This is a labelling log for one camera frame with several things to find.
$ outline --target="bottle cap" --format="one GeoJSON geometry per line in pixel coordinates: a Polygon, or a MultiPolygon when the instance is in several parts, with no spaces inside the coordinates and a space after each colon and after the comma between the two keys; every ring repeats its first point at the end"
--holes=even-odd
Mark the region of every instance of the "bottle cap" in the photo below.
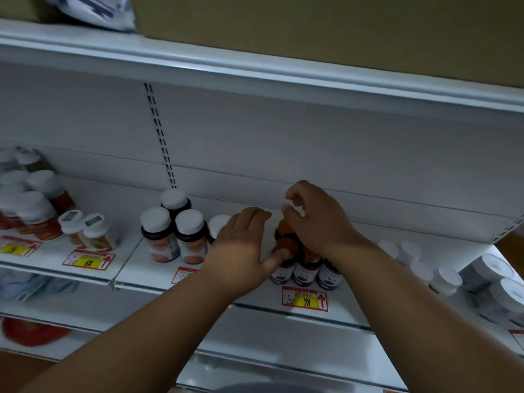
{"type": "Polygon", "coordinates": [[[309,259],[310,262],[319,262],[322,259],[322,256],[311,251],[308,247],[304,246],[304,256],[309,259]]]}
{"type": "Polygon", "coordinates": [[[395,243],[392,243],[388,240],[380,240],[378,242],[378,246],[387,253],[391,258],[397,259],[398,258],[398,247],[395,243]]]}
{"type": "Polygon", "coordinates": [[[71,210],[58,217],[58,223],[65,234],[76,234],[84,230],[85,224],[82,222],[82,211],[71,210]]]}
{"type": "Polygon", "coordinates": [[[489,290],[493,298],[506,309],[524,313],[524,285],[509,278],[493,283],[489,290]]]}
{"type": "Polygon", "coordinates": [[[210,219],[207,226],[209,227],[209,235],[216,239],[220,230],[229,222],[231,217],[229,215],[217,215],[210,219]]]}
{"type": "Polygon", "coordinates": [[[441,267],[433,272],[430,285],[436,292],[450,297],[462,285],[462,277],[453,269],[441,267]]]}
{"type": "Polygon", "coordinates": [[[506,261],[491,254],[481,255],[473,261],[472,265],[478,274],[492,281],[514,275],[512,267],[506,261]]]}
{"type": "Polygon", "coordinates": [[[282,237],[277,240],[277,244],[275,245],[273,252],[282,248],[285,248],[289,251],[288,259],[291,259],[298,251],[298,244],[288,237],[282,237]]]}
{"type": "Polygon", "coordinates": [[[0,163],[13,162],[13,161],[16,161],[15,149],[12,149],[12,148],[0,149],[0,163]]]}
{"type": "Polygon", "coordinates": [[[402,241],[400,243],[398,260],[403,264],[411,264],[420,259],[422,250],[420,247],[410,241],[402,241]]]}
{"type": "Polygon", "coordinates": [[[89,214],[82,219],[84,235],[87,238],[101,237],[109,230],[109,224],[102,214],[89,214]]]}
{"type": "Polygon", "coordinates": [[[22,184],[5,185],[0,187],[0,211],[14,210],[18,204],[18,196],[26,191],[22,184]]]}
{"type": "Polygon", "coordinates": [[[17,151],[15,157],[20,165],[34,164],[41,159],[40,155],[34,151],[17,151]]]}
{"type": "Polygon", "coordinates": [[[412,262],[409,265],[409,270],[426,285],[429,285],[429,282],[433,279],[431,268],[421,262],[412,262]]]}
{"type": "Polygon", "coordinates": [[[285,219],[282,219],[278,223],[278,230],[280,231],[280,234],[292,234],[292,233],[294,233],[293,228],[291,227],[291,225],[285,219]]]}
{"type": "Polygon", "coordinates": [[[26,223],[56,215],[53,205],[41,192],[20,193],[15,212],[26,223]]]}
{"type": "Polygon", "coordinates": [[[39,192],[44,193],[53,191],[56,187],[61,187],[56,173],[51,170],[31,172],[27,177],[26,182],[33,188],[33,190],[38,190],[39,192]]]}
{"type": "Polygon", "coordinates": [[[174,221],[177,224],[177,230],[185,235],[198,233],[204,227],[204,215],[198,210],[182,211],[174,221]]]}
{"type": "Polygon", "coordinates": [[[167,189],[162,192],[160,199],[168,210],[177,210],[187,204],[187,193],[181,189],[167,189]]]}
{"type": "Polygon", "coordinates": [[[164,207],[153,207],[142,212],[140,223],[145,231],[158,233],[171,225],[171,217],[169,211],[164,207]]]}
{"type": "Polygon", "coordinates": [[[7,171],[0,175],[0,185],[24,184],[29,172],[15,170],[7,171]]]}

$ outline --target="cardboard box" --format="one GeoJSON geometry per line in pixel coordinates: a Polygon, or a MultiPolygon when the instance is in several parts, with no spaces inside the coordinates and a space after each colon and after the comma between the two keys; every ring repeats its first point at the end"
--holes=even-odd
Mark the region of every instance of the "cardboard box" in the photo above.
{"type": "Polygon", "coordinates": [[[45,0],[0,0],[0,18],[28,22],[57,22],[61,13],[45,0]]]}
{"type": "Polygon", "coordinates": [[[132,0],[154,39],[524,88],[524,0],[132,0]]]}

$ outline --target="printed text on price tag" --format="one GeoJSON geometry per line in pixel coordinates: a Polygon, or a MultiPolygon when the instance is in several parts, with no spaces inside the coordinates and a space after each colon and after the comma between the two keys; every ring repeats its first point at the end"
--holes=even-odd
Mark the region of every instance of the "printed text on price tag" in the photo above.
{"type": "Polygon", "coordinates": [[[303,288],[282,287],[282,304],[295,308],[328,311],[328,296],[325,292],[303,288]]]}
{"type": "Polygon", "coordinates": [[[509,333],[513,335],[515,341],[517,341],[522,350],[524,350],[524,330],[509,330],[509,333]]]}
{"type": "Polygon", "coordinates": [[[71,252],[63,262],[63,265],[86,269],[106,270],[114,257],[114,254],[101,254],[100,252],[76,249],[71,252]]]}
{"type": "Polygon", "coordinates": [[[42,245],[40,241],[26,240],[12,236],[0,239],[0,254],[29,256],[42,245]]]}
{"type": "Polygon", "coordinates": [[[185,279],[191,273],[196,273],[197,271],[198,269],[190,269],[188,267],[180,266],[177,269],[177,272],[174,274],[173,281],[171,282],[171,284],[176,284],[185,279]]]}

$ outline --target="person's right hand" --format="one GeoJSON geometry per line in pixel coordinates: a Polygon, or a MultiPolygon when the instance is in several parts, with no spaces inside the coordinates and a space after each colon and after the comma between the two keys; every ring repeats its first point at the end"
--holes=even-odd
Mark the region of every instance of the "person's right hand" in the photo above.
{"type": "Polygon", "coordinates": [[[303,217],[291,205],[282,206],[285,220],[311,251],[330,258],[343,246],[375,246],[357,232],[340,204],[320,187],[300,181],[287,191],[285,197],[305,212],[303,217]]]}

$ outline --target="person's left arm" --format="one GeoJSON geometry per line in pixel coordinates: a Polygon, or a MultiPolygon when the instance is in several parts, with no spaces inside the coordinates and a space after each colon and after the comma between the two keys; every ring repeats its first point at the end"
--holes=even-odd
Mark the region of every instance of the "person's left arm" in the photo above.
{"type": "Polygon", "coordinates": [[[269,212],[234,215],[202,268],[57,363],[21,393],[164,393],[207,332],[238,297],[257,288],[289,255],[260,262],[269,212]]]}

